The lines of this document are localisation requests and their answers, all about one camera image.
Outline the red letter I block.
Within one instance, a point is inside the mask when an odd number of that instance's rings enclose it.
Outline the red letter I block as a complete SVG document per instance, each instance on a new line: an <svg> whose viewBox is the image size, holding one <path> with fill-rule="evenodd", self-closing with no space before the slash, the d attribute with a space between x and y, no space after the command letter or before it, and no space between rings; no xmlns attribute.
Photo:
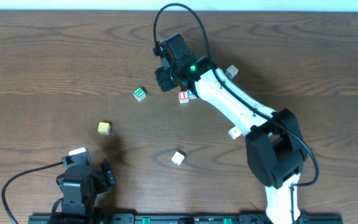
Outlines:
<svg viewBox="0 0 358 224"><path fill-rule="evenodd" d="M178 92L179 102L180 103L188 103L190 100L190 97L188 95L187 91L179 91Z"/></svg>

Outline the blue number 2 block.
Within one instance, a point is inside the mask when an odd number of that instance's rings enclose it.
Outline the blue number 2 block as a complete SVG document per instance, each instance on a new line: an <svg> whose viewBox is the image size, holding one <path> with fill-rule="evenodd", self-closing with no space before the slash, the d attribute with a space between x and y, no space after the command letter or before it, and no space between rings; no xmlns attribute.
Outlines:
<svg viewBox="0 0 358 224"><path fill-rule="evenodd" d="M197 96L194 93L192 93L190 90L187 90L187 92L188 92L189 99L196 99L197 98Z"/></svg>

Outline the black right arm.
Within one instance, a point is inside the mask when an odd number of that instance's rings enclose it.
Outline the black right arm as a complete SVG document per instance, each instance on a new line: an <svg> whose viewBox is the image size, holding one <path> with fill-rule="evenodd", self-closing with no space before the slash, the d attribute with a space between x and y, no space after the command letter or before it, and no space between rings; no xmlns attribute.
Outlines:
<svg viewBox="0 0 358 224"><path fill-rule="evenodd" d="M300 217L296 185L308 153L294 114L255 101L208 57L196 58L180 34L157 42L153 53L162 61L155 72L162 91L190 90L240 129L248 166L265 186L267 217L272 223L295 223Z"/></svg>

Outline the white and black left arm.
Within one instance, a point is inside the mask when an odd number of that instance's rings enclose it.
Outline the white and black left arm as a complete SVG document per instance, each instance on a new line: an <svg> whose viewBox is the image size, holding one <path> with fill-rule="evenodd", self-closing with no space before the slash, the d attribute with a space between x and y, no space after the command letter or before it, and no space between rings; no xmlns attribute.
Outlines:
<svg viewBox="0 0 358 224"><path fill-rule="evenodd" d="M101 169L90 166L82 152L62 158L66 171L56 178L63 197L55 202L49 223L107 223L108 216L95 207L96 198L116 184L110 163L103 160Z"/></svg>

